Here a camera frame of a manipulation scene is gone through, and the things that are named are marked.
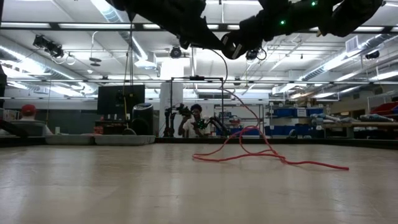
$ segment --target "ceiling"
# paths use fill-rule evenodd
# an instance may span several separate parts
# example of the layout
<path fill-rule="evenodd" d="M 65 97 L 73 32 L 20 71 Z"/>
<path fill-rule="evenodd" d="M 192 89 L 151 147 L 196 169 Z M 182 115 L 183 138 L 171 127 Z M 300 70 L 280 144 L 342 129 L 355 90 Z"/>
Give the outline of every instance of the ceiling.
<path fill-rule="evenodd" d="M 257 1 L 207 1 L 208 5 L 203 13 L 209 23 L 232 23 L 253 16 L 261 10 Z M 396 26 L 398 7 L 384 6 L 376 15 L 367 21 L 367 26 Z M 124 12 L 119 13 L 124 22 L 128 22 Z M 106 22 L 99 10 L 90 0 L 4 0 L 4 21 L 29 21 L 29 22 Z M 134 22 L 148 23 L 147 20 L 137 16 Z M 225 33 L 216 33 L 221 38 Z M 12 40 L 16 45 L 23 46 L 44 57 L 50 58 L 43 50 L 38 50 L 32 45 L 36 35 L 44 35 L 49 40 L 62 44 L 64 51 L 71 53 L 76 58 L 76 63 L 61 66 L 73 71 L 87 79 L 99 79 L 108 76 L 110 79 L 123 79 L 126 68 L 127 43 L 117 32 L 99 32 L 94 37 L 93 50 L 91 53 L 91 38 L 93 32 L 85 31 L 39 31 L 39 30 L 0 30 L 0 35 Z M 153 52 L 157 56 L 159 64 L 170 60 L 168 53 L 174 45 L 178 45 L 178 39 L 168 32 L 135 32 L 133 33 L 138 44 L 146 51 Z M 291 71 L 303 72 L 309 68 L 320 65 L 326 58 L 345 48 L 345 42 L 354 35 L 344 38 L 327 35 L 326 37 L 315 37 L 315 34 L 292 34 L 280 36 L 274 40 L 264 43 L 267 58 L 264 61 L 248 64 L 245 57 L 237 60 L 227 60 L 229 79 L 240 77 L 242 80 L 293 80 Z M 381 57 L 386 58 L 394 54 L 397 48 L 396 40 L 388 43 L 388 48 L 381 50 Z M 92 67 L 89 61 L 91 57 L 102 60 L 100 67 Z M 197 49 L 195 57 L 197 61 L 196 75 L 206 77 L 224 77 L 225 66 L 218 55 L 209 51 Z M 184 75 L 192 74 L 190 59 L 179 59 L 184 64 Z M 365 61 L 365 65 L 374 61 Z M 360 58 L 351 60 L 342 66 L 333 69 L 333 75 L 327 74 L 317 77 L 319 80 L 334 80 L 342 75 L 361 68 Z M 134 67 L 134 78 L 159 79 L 157 72 Z M 158 83 L 147 84 L 148 88 L 158 88 Z M 199 88 L 214 88 L 211 85 L 200 84 Z M 253 88 L 271 89 L 274 84 L 256 85 Z"/>

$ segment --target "red object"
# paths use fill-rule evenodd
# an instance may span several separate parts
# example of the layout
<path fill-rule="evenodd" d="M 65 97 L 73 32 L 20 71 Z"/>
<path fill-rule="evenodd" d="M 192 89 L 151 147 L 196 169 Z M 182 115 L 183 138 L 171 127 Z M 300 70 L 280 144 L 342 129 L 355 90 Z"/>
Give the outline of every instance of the red object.
<path fill-rule="evenodd" d="M 381 116 L 392 115 L 392 114 L 394 114 L 393 110 L 396 107 L 398 107 L 398 102 L 384 103 L 383 105 L 378 106 L 377 108 L 373 109 L 371 111 L 371 114 L 378 114 Z"/>
<path fill-rule="evenodd" d="M 242 157 L 249 157 L 249 156 L 270 156 L 270 157 L 279 158 L 279 160 L 281 161 L 281 163 L 283 163 L 283 164 L 288 164 L 288 165 L 314 164 L 314 165 L 318 165 L 318 166 L 330 167 L 330 168 L 333 168 L 333 169 L 349 170 L 349 167 L 335 166 L 335 165 L 330 165 L 330 164 L 324 164 L 324 163 L 321 163 L 321 162 L 314 162 L 314 161 L 290 162 L 290 161 L 288 161 L 284 156 L 281 156 L 280 154 L 278 154 L 278 152 L 276 152 L 276 151 L 272 148 L 272 146 L 268 143 L 267 137 L 266 137 L 265 134 L 258 128 L 258 126 L 259 126 L 259 118 L 258 118 L 257 115 L 255 114 L 255 112 L 253 112 L 252 110 L 250 110 L 250 109 L 242 102 L 242 100 L 239 99 L 235 94 L 231 93 L 231 92 L 228 91 L 228 90 L 224 90 L 224 91 L 227 91 L 228 93 L 230 93 L 230 94 L 232 94 L 233 96 L 235 96 L 235 97 L 242 103 L 242 105 L 244 105 L 244 107 L 246 107 L 246 109 L 248 109 L 248 110 L 256 117 L 256 119 L 257 119 L 257 125 L 256 125 L 256 126 L 248 126 L 248 127 L 245 127 L 245 128 L 240 132 L 240 134 L 239 134 L 239 133 L 235 133 L 235 134 L 231 135 L 231 136 L 224 142 L 224 144 L 223 144 L 219 149 L 217 149 L 217 150 L 214 151 L 214 152 L 206 153 L 206 154 L 194 154 L 194 155 L 192 155 L 192 158 L 193 158 L 193 159 L 198 159 L 198 160 L 201 160 L 201 161 L 208 161 L 208 162 L 224 162 L 224 161 L 230 161 L 230 160 L 233 160 L 233 159 L 239 159 L 239 158 L 242 158 Z M 252 129 L 257 129 L 257 130 L 259 130 L 259 132 L 261 133 L 262 137 L 264 138 L 266 144 L 268 145 L 269 149 L 266 149 L 266 150 L 261 151 L 261 152 L 249 152 L 249 151 L 243 146 L 243 143 L 242 143 L 243 134 L 244 134 L 246 131 L 249 131 L 249 130 L 252 130 Z M 240 155 L 240 156 L 228 157 L 228 158 L 224 158 L 224 159 L 211 159 L 211 158 L 205 158 L 205 156 L 210 156 L 210 155 L 213 155 L 213 154 L 215 154 L 215 153 L 221 151 L 221 150 L 224 148 L 224 146 L 228 143 L 228 141 L 229 141 L 230 139 L 234 138 L 235 136 L 237 136 L 238 134 L 239 134 L 239 144 L 240 144 L 240 146 L 242 147 L 242 149 L 246 152 L 246 154 L 243 154 L 243 155 Z"/>
<path fill-rule="evenodd" d="M 24 105 L 21 113 L 23 116 L 33 116 L 36 114 L 36 107 L 34 105 Z"/>

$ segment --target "gray tray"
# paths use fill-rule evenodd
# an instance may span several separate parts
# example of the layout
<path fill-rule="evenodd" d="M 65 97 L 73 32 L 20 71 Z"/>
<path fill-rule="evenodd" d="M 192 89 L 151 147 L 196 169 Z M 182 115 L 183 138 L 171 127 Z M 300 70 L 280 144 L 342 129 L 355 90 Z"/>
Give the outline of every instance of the gray tray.
<path fill-rule="evenodd" d="M 67 145 L 67 146 L 89 146 L 95 143 L 93 136 L 84 136 L 78 134 L 69 135 L 49 135 L 45 137 L 49 145 Z"/>
<path fill-rule="evenodd" d="M 99 146 L 143 146 L 155 142 L 155 136 L 95 136 L 95 143 Z"/>

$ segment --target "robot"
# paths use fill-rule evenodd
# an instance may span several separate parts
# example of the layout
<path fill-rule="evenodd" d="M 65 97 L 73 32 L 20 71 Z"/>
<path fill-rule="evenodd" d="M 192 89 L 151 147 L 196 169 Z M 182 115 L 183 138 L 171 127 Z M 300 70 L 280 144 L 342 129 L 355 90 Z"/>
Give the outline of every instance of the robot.
<path fill-rule="evenodd" d="M 180 46 L 221 50 L 225 57 L 237 59 L 258 49 L 262 41 L 278 35 L 319 28 L 318 35 L 345 37 L 370 19 L 383 0 L 258 0 L 263 10 L 239 23 L 239 30 L 220 40 L 207 27 L 201 14 L 204 0 L 107 0 L 132 21 L 136 14 L 176 35 Z"/>

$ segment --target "man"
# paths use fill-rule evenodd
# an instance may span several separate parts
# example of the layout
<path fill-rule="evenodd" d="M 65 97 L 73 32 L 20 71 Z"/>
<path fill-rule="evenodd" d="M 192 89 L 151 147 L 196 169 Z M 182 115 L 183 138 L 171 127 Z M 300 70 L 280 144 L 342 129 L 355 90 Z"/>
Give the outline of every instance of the man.
<path fill-rule="evenodd" d="M 36 116 L 36 107 L 34 105 L 24 105 L 21 109 L 22 118 L 20 121 L 35 121 Z M 5 130 L 0 130 L 0 135 L 8 135 L 9 133 Z M 52 132 L 50 131 L 47 125 L 45 126 L 45 134 L 51 135 Z"/>
<path fill-rule="evenodd" d="M 207 138 L 210 135 L 210 126 L 200 129 L 198 123 L 204 119 L 201 115 L 202 108 L 199 104 L 191 106 L 192 117 L 187 119 L 183 125 L 186 138 Z"/>

